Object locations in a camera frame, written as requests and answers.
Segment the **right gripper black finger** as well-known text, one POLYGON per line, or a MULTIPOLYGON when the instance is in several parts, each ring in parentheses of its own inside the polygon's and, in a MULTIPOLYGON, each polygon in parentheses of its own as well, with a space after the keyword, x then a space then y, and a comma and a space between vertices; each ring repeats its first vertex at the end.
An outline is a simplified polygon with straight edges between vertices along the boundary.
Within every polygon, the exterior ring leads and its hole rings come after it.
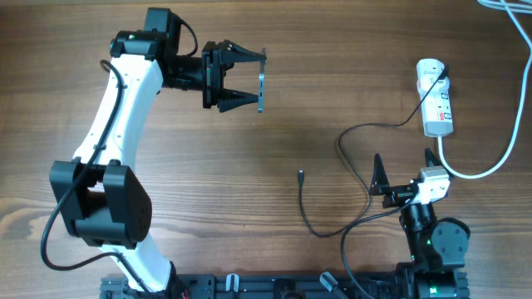
POLYGON ((369 194, 371 196, 384 195, 390 193, 390 184, 387 178, 386 171, 383 166, 382 158, 379 154, 374 156, 374 169, 372 175, 371 188, 369 194))
POLYGON ((442 162, 436 157, 430 148, 425 148, 425 161, 427 167, 442 166, 442 162))

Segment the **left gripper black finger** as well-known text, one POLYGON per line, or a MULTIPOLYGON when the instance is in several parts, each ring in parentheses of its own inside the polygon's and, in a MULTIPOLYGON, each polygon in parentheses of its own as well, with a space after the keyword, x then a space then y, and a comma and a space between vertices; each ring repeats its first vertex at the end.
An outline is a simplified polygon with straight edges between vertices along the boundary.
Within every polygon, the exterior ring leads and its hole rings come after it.
POLYGON ((259 96, 230 89, 223 89, 221 95, 218 98, 218 108, 220 113, 227 112, 229 110, 238 108, 242 105, 253 104, 259 101, 259 96))
POLYGON ((220 62, 224 64, 265 61, 262 53, 250 51, 229 40, 220 43, 220 62))

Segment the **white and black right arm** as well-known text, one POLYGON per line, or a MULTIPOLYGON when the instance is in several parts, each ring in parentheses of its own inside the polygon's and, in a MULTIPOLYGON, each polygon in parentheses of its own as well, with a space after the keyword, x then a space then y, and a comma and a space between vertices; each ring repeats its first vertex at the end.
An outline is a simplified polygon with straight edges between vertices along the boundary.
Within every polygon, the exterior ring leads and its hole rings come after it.
POLYGON ((470 229, 456 218, 438 218, 433 204, 448 196, 453 176, 430 149, 426 167, 408 184, 390 185, 382 158, 374 156, 369 194, 383 197, 383 208, 400 209, 410 262, 397 264, 398 298, 469 298, 465 254, 470 229))

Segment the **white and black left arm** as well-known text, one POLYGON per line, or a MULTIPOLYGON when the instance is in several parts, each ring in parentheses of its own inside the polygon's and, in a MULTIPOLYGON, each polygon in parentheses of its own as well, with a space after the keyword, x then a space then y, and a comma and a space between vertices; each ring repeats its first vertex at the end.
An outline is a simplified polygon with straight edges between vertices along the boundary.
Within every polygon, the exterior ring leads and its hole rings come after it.
POLYGON ((148 9, 145 25, 121 31, 110 44, 105 94, 85 139, 69 161, 57 161, 49 174, 57 206, 70 235, 112 258, 123 278, 111 281, 103 297, 186 298, 187 286, 174 264, 159 251, 149 229, 152 203, 135 176, 135 157, 146 118, 164 88, 200 91, 204 108, 226 112, 262 105, 262 94, 224 87, 226 72, 240 62, 264 64, 232 41, 208 42, 180 54, 187 23, 168 8, 148 9))

